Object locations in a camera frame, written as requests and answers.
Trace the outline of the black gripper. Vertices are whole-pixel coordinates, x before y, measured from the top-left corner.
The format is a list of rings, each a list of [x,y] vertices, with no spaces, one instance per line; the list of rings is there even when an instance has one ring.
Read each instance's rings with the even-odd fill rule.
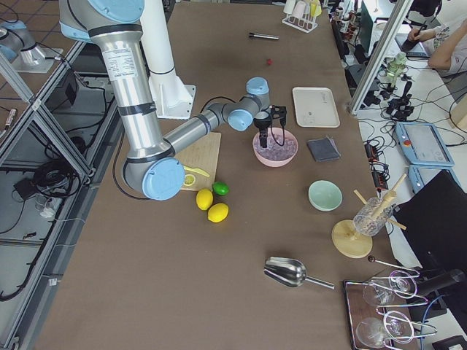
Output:
[[[272,105],[268,109],[256,114],[254,126],[259,130],[258,140],[261,147],[267,147],[267,128],[272,126],[273,120],[278,119],[282,128],[286,124],[287,109],[285,106]]]

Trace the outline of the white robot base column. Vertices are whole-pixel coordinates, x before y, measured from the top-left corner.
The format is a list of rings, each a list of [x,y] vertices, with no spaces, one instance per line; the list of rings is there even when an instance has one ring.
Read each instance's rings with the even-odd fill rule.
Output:
[[[184,84],[177,76],[162,1],[146,1],[140,23],[150,92],[157,116],[186,120],[191,114],[196,87]]]

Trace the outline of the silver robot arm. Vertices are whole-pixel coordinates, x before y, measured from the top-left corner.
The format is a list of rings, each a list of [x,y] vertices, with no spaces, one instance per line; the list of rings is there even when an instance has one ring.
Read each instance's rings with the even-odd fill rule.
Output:
[[[212,104],[161,133],[159,117],[188,106],[193,95],[174,70],[160,1],[61,1],[59,10],[64,36],[101,50],[130,144],[123,179],[146,198],[174,197],[185,178],[176,154],[219,125],[237,131],[254,125],[266,133],[274,106],[262,77],[250,79],[237,102]]]
[[[44,50],[21,20],[1,22],[1,54],[10,63],[19,58],[27,68],[40,66],[45,62]]]

